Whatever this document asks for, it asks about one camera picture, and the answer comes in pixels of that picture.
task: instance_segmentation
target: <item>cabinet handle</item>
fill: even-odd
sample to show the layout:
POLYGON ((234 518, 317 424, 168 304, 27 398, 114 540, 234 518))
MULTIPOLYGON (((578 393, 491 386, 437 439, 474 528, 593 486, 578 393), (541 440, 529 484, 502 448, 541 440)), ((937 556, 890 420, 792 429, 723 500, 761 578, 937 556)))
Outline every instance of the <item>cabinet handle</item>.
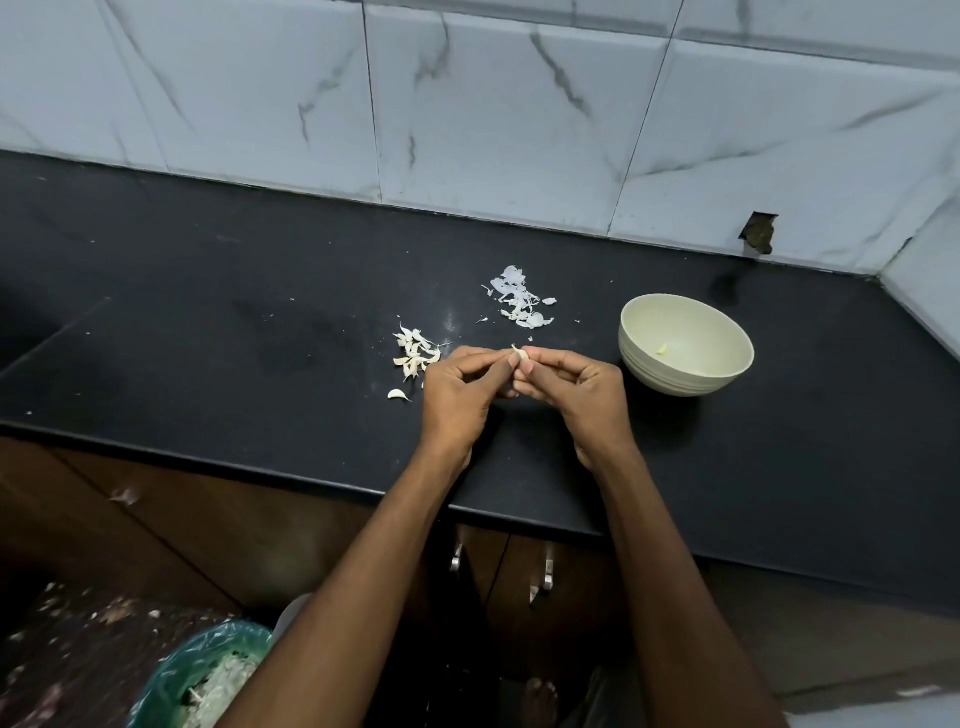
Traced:
POLYGON ((530 608, 539 609, 543 600, 553 591, 553 559, 547 559, 543 566, 543 583, 530 586, 530 608))
POLYGON ((458 543, 456 550, 453 552, 453 558, 450 559, 450 570, 453 573, 456 573, 460 570, 460 557, 463 555, 464 545, 458 543))
POLYGON ((115 503, 123 503, 124 505, 131 506, 140 500, 140 494, 133 488, 125 488, 122 491, 118 488, 110 494, 110 500, 115 503))

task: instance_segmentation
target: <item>black countertop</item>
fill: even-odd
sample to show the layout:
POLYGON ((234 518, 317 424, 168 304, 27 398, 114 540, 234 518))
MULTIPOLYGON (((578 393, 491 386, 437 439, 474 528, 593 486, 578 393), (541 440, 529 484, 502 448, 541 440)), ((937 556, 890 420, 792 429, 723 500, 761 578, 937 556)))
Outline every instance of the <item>black countertop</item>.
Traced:
MULTIPOLYGON (((694 553, 960 608, 960 364, 872 281, 16 155, 0 212, 8 434, 376 501, 420 429, 418 385, 386 399, 401 320, 618 361, 623 304, 677 293, 756 346, 697 400, 627 377, 694 553), (551 326, 488 298, 511 264, 558 299, 551 326)), ((492 412, 447 514, 607 533, 561 419, 523 399, 492 412)))

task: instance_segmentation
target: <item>cream bowl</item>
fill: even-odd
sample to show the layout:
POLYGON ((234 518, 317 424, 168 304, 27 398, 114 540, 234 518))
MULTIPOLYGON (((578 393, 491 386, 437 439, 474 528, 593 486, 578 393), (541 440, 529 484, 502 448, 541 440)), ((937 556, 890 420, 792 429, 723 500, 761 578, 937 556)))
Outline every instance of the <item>cream bowl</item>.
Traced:
POLYGON ((747 332, 716 308, 651 293, 620 313, 620 353, 636 378, 676 397, 716 392, 754 363, 747 332))

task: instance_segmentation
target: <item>marble wall tile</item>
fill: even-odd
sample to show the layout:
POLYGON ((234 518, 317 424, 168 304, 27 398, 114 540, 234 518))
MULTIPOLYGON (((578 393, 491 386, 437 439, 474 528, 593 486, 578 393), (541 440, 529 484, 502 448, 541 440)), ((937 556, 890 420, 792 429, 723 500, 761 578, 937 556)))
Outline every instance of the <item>marble wall tile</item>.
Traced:
POLYGON ((945 201, 880 277, 960 357, 960 195, 945 201))
POLYGON ((377 5, 670 37, 683 0, 385 0, 377 5))
POLYGON ((960 3, 685 0, 674 37, 923 68, 958 68, 960 3))
POLYGON ((378 199, 361 5, 98 2, 171 171, 378 199))
POLYGON ((0 147, 166 169, 94 0, 4 2, 0 147))
POLYGON ((384 202, 607 231, 665 40, 367 13, 384 202))
POLYGON ((957 186, 960 77, 673 41, 611 236, 875 273, 957 186))

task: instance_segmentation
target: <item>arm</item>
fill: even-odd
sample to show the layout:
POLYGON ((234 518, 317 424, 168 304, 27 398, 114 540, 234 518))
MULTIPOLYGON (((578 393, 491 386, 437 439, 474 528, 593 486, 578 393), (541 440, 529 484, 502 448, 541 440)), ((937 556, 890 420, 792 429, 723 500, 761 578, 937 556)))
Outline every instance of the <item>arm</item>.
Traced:
POLYGON ((777 702, 713 603, 636 447, 623 375, 572 352, 524 347, 515 389, 558 407, 607 506, 657 728, 785 728, 777 702))
POLYGON ((361 724, 430 527, 516 363, 464 347, 427 369, 413 459, 218 728, 361 724))

